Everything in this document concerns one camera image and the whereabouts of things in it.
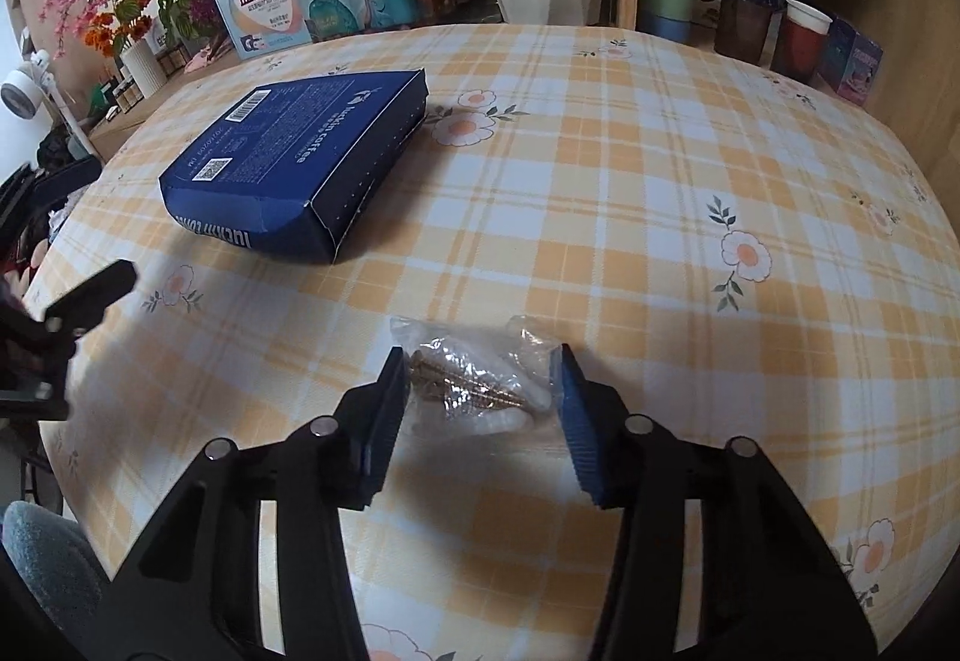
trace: purple box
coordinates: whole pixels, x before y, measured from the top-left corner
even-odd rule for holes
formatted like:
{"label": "purple box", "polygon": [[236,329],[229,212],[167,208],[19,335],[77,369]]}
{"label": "purple box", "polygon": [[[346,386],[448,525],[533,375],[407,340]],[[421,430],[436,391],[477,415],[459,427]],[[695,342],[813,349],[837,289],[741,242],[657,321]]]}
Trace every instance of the purple box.
{"label": "purple box", "polygon": [[877,78],[883,49],[845,19],[830,25],[820,75],[844,100],[863,106]]}

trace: yellow plaid pattern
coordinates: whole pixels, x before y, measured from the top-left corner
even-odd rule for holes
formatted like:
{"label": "yellow plaid pattern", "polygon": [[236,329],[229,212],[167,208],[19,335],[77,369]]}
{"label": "yellow plaid pattern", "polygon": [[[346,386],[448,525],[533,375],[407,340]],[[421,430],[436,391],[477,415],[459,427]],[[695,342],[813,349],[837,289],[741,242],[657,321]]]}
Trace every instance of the yellow plaid pattern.
{"label": "yellow plaid pattern", "polygon": [[[429,122],[336,265],[261,258],[167,215],[157,177],[256,85],[413,68]],[[140,285],[83,340],[72,419],[43,431],[111,570],[208,439],[282,439],[369,381],[392,314],[535,315],[678,436],[755,437],[881,645],[960,543],[953,231],[889,130],[733,60],[523,26],[257,59],[184,87],[131,138],[56,240],[30,308],[116,258]],[[373,508],[344,513],[368,641],[398,658],[582,657],[617,524],[568,458],[404,445]],[[269,542],[261,552],[270,563]],[[691,545],[682,645],[698,566]],[[275,619],[275,574],[265,586]]]}

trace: luckin coffee box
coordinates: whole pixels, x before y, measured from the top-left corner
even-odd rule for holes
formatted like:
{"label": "luckin coffee box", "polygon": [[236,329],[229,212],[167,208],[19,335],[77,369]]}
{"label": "luckin coffee box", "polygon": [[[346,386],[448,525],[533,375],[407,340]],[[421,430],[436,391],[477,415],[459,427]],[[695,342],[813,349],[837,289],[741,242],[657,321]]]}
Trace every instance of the luckin coffee box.
{"label": "luckin coffee box", "polygon": [[195,234],[333,262],[424,120],[424,71],[264,84],[160,175],[170,215]]}

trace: barcode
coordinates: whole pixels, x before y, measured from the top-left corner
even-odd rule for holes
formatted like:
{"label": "barcode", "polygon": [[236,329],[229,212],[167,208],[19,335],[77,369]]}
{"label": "barcode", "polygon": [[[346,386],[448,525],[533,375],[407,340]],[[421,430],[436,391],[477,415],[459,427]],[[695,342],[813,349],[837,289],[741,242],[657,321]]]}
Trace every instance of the barcode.
{"label": "barcode", "polygon": [[213,181],[214,178],[217,178],[220,175],[220,172],[229,165],[233,157],[216,157],[211,159],[203,168],[200,168],[200,173],[195,175],[193,181]]}
{"label": "barcode", "polygon": [[246,117],[253,113],[253,109],[256,108],[256,106],[259,106],[266,100],[269,94],[269,89],[260,89],[254,92],[253,95],[249,96],[243,103],[240,103],[240,106],[237,106],[236,110],[227,116],[227,122],[243,122]]}

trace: table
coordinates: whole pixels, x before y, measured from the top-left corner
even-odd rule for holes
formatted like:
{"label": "table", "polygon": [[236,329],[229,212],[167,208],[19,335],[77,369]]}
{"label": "table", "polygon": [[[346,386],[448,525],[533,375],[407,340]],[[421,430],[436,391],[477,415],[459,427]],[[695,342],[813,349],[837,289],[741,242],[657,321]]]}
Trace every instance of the table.
{"label": "table", "polygon": [[[419,67],[435,121],[337,265],[261,258],[165,212],[157,175],[251,87]],[[678,436],[759,440],[880,645],[960,544],[956,237],[883,125],[749,65],[633,32],[501,25],[253,60],[182,88],[133,135],[28,306],[115,258],[137,264],[136,293],[82,341],[72,419],[43,426],[109,571],[207,440],[280,440],[371,381],[392,314],[536,316]],[[373,508],[344,512],[377,658],[586,655],[616,514],[589,505],[567,457],[432,457],[405,448]],[[698,556],[691,543],[690,583]]]}
{"label": "table", "polygon": [[239,62],[240,56],[237,55],[236,50],[231,50],[230,53],[201,70],[193,73],[184,73],[184,71],[179,70],[160,87],[160,90],[157,90],[149,98],[143,98],[139,103],[136,103],[136,106],[133,106],[126,113],[118,114],[111,121],[104,120],[96,125],[90,131],[90,143],[93,144],[94,149],[97,149],[97,154],[104,159],[104,162],[109,162],[114,154],[120,151],[121,146],[127,143],[138,127],[146,122],[157,108],[160,108],[169,98],[176,95],[182,87],[208,76],[215,76],[215,74],[232,68]]}

